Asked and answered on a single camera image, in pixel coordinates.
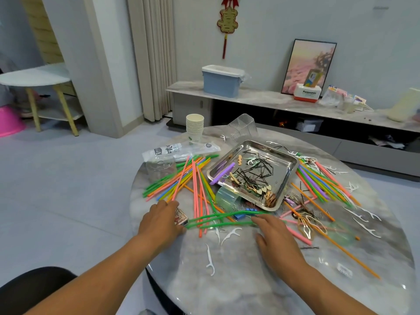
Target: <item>hand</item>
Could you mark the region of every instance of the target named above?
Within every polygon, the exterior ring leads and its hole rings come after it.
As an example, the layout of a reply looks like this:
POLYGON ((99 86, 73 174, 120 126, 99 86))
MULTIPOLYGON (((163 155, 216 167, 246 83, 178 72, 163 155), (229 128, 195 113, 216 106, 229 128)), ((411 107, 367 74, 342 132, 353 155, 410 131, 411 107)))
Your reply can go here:
POLYGON ((157 205, 150 207, 150 211, 140 222, 138 235, 148 239, 156 255, 168 248, 180 234, 186 231, 183 226, 175 225, 175 211, 178 205, 178 201, 166 203, 160 200, 157 205))
POLYGON ((273 215, 259 215, 251 220, 264 233, 264 236, 258 233, 256 237, 263 259, 290 286, 297 275, 309 266, 295 239, 284 222, 273 215))

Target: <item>beige curtain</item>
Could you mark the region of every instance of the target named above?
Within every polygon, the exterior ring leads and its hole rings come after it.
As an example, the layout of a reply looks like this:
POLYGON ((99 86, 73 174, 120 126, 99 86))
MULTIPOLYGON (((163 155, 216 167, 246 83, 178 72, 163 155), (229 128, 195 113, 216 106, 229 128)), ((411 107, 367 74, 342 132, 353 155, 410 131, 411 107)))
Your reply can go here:
POLYGON ((128 0, 144 117, 172 110, 166 88, 175 83, 172 0, 128 0))

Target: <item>picture frame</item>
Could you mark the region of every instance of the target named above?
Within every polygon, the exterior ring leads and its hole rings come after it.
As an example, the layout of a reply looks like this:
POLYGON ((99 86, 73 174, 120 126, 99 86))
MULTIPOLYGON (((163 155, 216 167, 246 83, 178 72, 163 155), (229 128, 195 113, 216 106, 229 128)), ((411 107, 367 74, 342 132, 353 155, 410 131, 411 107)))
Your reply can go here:
POLYGON ((296 85, 305 82, 311 69, 323 72, 318 82, 318 86, 323 88, 336 47, 334 42, 295 39, 281 93, 293 95, 296 85))

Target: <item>wooden table leg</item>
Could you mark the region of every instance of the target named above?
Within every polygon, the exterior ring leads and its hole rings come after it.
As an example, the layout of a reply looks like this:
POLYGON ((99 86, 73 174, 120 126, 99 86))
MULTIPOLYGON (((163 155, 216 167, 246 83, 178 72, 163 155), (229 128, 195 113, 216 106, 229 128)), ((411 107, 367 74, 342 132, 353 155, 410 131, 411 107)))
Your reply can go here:
POLYGON ((32 115, 34 116, 35 128, 37 129, 37 132, 40 132, 41 123, 39 122, 38 110, 37 110, 37 104, 35 102, 34 92, 29 87, 26 87, 25 90, 26 90, 26 93, 28 94, 29 104, 31 104, 32 115))
POLYGON ((73 117, 71 116, 70 110, 68 109, 66 98, 64 97, 63 92, 61 91, 60 85, 54 85, 54 90, 57 92, 58 98, 60 99, 61 105, 63 105, 64 113, 66 114, 68 123, 70 124, 71 131, 74 136, 78 136, 79 132, 77 131, 76 125, 74 124, 73 117))

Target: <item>stack of paper cups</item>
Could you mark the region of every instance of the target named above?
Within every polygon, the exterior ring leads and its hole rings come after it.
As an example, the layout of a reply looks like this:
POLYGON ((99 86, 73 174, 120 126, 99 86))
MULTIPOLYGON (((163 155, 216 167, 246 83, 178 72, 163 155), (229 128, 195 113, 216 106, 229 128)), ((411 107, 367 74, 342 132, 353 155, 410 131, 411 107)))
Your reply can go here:
POLYGON ((186 116, 186 132, 192 142, 201 142, 204 129, 204 116, 200 114, 189 114, 186 116))

